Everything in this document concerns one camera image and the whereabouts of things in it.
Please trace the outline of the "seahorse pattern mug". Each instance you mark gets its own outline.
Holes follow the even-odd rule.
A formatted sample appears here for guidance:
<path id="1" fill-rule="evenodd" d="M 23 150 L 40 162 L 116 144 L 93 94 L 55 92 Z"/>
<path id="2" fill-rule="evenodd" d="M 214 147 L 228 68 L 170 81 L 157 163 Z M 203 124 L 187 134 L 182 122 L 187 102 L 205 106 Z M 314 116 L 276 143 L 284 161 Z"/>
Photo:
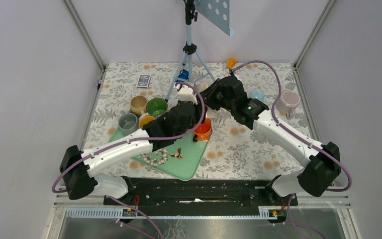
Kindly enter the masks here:
<path id="1" fill-rule="evenodd" d="M 205 117 L 207 119 L 217 119 L 218 118 L 218 113 L 217 111 L 211 109 L 211 108 L 207 108 L 206 110 L 206 113 L 205 113 Z"/>

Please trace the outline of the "grey blue mug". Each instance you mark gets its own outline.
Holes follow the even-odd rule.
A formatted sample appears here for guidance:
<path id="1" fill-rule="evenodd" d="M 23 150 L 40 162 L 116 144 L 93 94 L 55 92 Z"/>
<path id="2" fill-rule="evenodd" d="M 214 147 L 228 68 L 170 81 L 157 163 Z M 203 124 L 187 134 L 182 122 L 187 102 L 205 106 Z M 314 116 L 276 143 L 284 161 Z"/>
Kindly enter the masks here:
<path id="1" fill-rule="evenodd" d="M 139 119 L 133 113 L 125 113 L 118 120 L 118 127 L 122 135 L 127 136 L 139 129 Z"/>

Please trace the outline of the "light blue faceted mug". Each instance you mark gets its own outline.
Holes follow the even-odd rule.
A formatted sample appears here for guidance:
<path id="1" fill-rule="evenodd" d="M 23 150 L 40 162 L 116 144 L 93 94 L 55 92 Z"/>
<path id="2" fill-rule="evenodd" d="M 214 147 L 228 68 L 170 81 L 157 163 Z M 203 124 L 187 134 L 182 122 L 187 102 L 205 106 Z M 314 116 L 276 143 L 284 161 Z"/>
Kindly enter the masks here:
<path id="1" fill-rule="evenodd" d="M 260 102 L 263 102 L 265 99 L 265 94 L 261 89 L 254 89 L 250 93 L 250 98 L 257 99 Z"/>

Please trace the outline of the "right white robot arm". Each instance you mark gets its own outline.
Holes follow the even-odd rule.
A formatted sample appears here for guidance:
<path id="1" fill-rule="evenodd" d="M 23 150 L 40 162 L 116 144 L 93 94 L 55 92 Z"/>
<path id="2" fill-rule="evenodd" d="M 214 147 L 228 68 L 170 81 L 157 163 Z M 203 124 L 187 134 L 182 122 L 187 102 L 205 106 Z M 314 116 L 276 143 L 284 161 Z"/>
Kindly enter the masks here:
<path id="1" fill-rule="evenodd" d="M 339 147 L 306 137 L 290 125 L 272 116 L 269 107 L 249 98 L 235 76 L 217 79 L 201 93 L 204 103 L 213 110 L 223 108 L 249 129 L 267 136 L 290 153 L 303 167 L 287 175 L 276 176 L 265 192 L 268 203 L 278 205 L 293 193 L 307 192 L 320 197 L 340 174 Z"/>

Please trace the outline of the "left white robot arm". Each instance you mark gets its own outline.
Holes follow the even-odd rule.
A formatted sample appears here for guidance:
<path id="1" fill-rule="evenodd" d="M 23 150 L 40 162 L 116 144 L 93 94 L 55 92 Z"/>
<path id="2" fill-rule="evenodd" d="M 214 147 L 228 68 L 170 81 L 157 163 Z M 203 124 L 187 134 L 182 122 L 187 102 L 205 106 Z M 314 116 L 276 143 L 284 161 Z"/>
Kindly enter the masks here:
<path id="1" fill-rule="evenodd" d="M 79 150 L 77 145 L 66 149 L 59 170 L 60 180 L 65 184 L 62 193 L 77 200 L 90 195 L 97 189 L 98 174 L 116 162 L 151 153 L 174 144 L 192 131 L 205 119 L 206 106 L 203 102 L 179 102 L 162 117 L 144 125 L 127 136 L 96 147 L 89 152 Z"/>

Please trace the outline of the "lilac mug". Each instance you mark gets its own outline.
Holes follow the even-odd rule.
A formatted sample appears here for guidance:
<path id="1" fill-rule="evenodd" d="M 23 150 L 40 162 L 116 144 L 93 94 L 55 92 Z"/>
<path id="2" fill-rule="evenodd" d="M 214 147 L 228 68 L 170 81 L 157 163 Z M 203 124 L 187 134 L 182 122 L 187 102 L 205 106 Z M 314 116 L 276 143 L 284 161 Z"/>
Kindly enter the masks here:
<path id="1" fill-rule="evenodd" d="M 279 113 L 284 114 L 288 120 L 295 117 L 295 110 L 300 105 L 300 95 L 291 90 L 283 91 L 276 103 L 275 108 Z"/>

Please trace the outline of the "cream mug green inside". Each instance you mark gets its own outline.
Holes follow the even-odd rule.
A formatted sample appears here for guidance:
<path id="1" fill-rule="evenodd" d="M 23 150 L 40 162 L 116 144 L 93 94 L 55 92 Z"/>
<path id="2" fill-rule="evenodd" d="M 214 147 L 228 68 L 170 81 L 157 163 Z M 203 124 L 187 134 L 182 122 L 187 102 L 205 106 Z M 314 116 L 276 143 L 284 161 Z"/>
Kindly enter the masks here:
<path id="1" fill-rule="evenodd" d="M 165 99 L 153 98 L 148 101 L 146 111 L 149 115 L 158 118 L 168 110 L 168 104 Z"/>

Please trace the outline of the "orange mug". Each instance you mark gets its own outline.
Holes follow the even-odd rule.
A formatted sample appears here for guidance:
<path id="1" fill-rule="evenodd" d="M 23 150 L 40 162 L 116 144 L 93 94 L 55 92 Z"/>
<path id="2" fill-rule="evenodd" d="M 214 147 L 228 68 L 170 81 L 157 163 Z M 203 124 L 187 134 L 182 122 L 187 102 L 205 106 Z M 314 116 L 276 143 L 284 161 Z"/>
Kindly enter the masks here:
<path id="1" fill-rule="evenodd" d="M 212 124 L 210 119 L 206 118 L 193 132 L 192 141 L 208 141 L 212 133 Z"/>

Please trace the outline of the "blue butterfly mug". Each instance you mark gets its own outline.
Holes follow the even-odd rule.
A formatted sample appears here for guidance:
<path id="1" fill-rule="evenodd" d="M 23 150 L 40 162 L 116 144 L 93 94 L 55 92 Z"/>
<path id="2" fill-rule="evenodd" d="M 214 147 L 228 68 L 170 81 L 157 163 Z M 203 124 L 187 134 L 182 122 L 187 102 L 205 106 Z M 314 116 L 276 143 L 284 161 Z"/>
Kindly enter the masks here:
<path id="1" fill-rule="evenodd" d="M 151 122 L 155 119 L 156 118 L 154 116 L 151 116 L 151 115 L 142 115 L 139 118 L 139 128 L 142 128 L 143 126 L 145 126 L 146 124 L 148 124 L 149 122 Z"/>

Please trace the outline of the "beige mug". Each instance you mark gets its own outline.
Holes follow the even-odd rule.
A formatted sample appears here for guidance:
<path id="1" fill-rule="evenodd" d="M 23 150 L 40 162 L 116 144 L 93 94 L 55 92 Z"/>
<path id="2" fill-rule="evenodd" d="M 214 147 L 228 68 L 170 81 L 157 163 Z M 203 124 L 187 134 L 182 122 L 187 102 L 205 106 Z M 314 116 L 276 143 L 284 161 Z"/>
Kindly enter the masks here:
<path id="1" fill-rule="evenodd" d="M 140 117 L 141 115 L 145 114 L 146 106 L 147 106 L 148 100 L 144 96 L 135 96 L 130 101 L 130 110 L 133 114 Z"/>

